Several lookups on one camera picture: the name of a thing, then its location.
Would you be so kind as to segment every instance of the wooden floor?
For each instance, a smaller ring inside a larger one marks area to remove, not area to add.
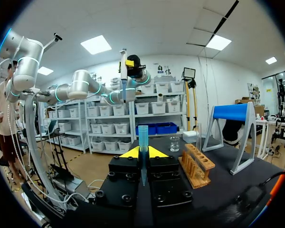
[[[274,126],[270,126],[270,132],[268,135],[268,143],[271,139],[271,132],[274,131]],[[256,143],[259,144],[261,140],[261,135],[258,135],[256,138]],[[277,145],[280,145],[280,154],[279,155],[273,155],[273,156],[268,156],[266,161],[271,162],[272,164],[280,167],[281,169],[284,169],[285,167],[285,148],[284,148],[284,141],[276,140],[276,142],[271,145],[276,147]],[[39,155],[42,159],[42,164],[44,168],[47,168],[47,164],[51,164],[54,162],[53,156],[52,156],[52,150],[50,147],[50,144],[47,142],[45,143],[45,151],[46,155],[41,155],[42,152],[39,150]],[[88,185],[90,182],[96,179],[105,179],[107,176],[107,173],[109,172],[108,168],[108,163],[112,159],[113,155],[108,155],[108,154],[100,154],[100,153],[93,153],[90,154],[89,151],[87,151],[86,154],[83,154],[82,151],[76,151],[72,150],[69,148],[63,147],[64,150],[64,157],[67,162],[67,168],[69,171],[76,177],[84,180],[86,184]],[[251,151],[251,145],[247,145],[246,151],[250,152]],[[27,170],[29,170],[28,167],[28,155],[24,156],[24,162],[27,165]],[[2,167],[2,174],[7,177],[6,173],[6,168],[4,169]],[[36,219],[36,217],[33,215],[33,213],[29,210],[27,205],[25,204],[23,198],[21,197],[22,189],[20,186],[14,185],[13,183],[9,184],[15,198],[20,202],[20,204],[23,206],[23,208],[30,214],[32,215],[32,218]],[[93,186],[100,187],[102,185],[102,182],[95,182]]]
[[[277,147],[278,145],[280,146],[280,149],[279,149],[279,154],[274,154],[274,155],[269,155],[266,157],[266,161],[267,162],[270,162],[272,163],[273,165],[281,168],[281,169],[284,169],[285,168],[285,148],[284,148],[284,144],[285,144],[285,140],[280,140],[280,139],[276,139],[275,142],[273,142],[273,144],[270,145],[271,143],[271,136],[273,134],[275,130],[275,126],[273,125],[270,125],[269,126],[269,132],[268,132],[268,138],[267,138],[267,146],[270,148],[271,147]],[[261,142],[261,134],[259,134],[257,137],[256,137],[256,143],[257,144],[260,144]],[[255,150],[255,154],[257,156],[257,153],[258,153],[258,149],[256,147],[256,150]],[[251,152],[251,145],[247,145],[246,149],[245,149],[246,152]]]

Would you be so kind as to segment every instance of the cardboard box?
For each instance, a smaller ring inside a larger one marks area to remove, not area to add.
[[[255,105],[255,113],[256,113],[256,116],[257,116],[257,113],[259,113],[261,117],[264,116],[264,106]]]
[[[248,102],[253,102],[253,100],[246,100],[246,99],[236,100],[235,104],[238,104],[238,103],[246,104]]]

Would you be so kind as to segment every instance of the person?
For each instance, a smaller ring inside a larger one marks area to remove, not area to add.
[[[239,148],[240,140],[244,134],[244,127],[244,121],[226,120],[222,131],[224,142],[231,146]]]
[[[13,61],[14,69],[17,67],[17,61]],[[6,100],[6,97],[4,95],[6,85],[8,81],[13,77],[14,71],[12,70],[11,64],[8,66],[8,77],[0,83],[0,147],[3,153],[3,159],[8,161],[9,167],[14,174],[14,177],[18,179],[20,184],[23,183],[23,178],[24,178],[24,170],[18,161],[16,152],[15,152],[15,147],[12,141],[12,137],[14,138],[15,145],[17,148],[17,152],[19,157],[20,152],[18,149],[18,144],[17,144],[17,135],[15,132],[15,112],[14,110],[18,109],[18,106],[15,103],[10,103],[9,101]],[[8,105],[9,105],[9,121],[11,125],[12,132],[10,132],[10,125],[8,121]]]

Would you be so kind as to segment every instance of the ceiling light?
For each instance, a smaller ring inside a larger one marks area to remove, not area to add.
[[[225,47],[227,47],[227,45],[230,43],[231,43],[230,39],[214,35],[214,37],[209,41],[206,47],[221,51]]]
[[[80,44],[92,55],[112,49],[103,35],[88,39]]]
[[[53,73],[53,72],[54,72],[53,70],[48,69],[48,68],[46,68],[46,67],[44,67],[44,66],[42,66],[42,67],[38,70],[38,73],[39,73],[39,74],[42,74],[42,75],[49,75],[49,74],[51,74],[51,73]]]
[[[269,58],[268,60],[266,60],[266,62],[267,62],[269,65],[275,63],[276,61],[277,61],[277,60],[276,60],[275,57],[271,57],[271,58]]]

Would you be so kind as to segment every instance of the shorts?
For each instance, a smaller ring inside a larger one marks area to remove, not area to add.
[[[14,141],[15,141],[15,145],[16,145],[18,155],[19,155],[19,157],[21,157],[21,155],[19,153],[16,135],[14,134],[13,137],[14,137]],[[15,147],[14,147],[11,135],[0,135],[0,147],[1,147],[1,150],[3,153],[3,159],[8,161],[8,162],[15,163],[15,161],[16,161],[16,159],[18,159],[18,157],[15,153]]]

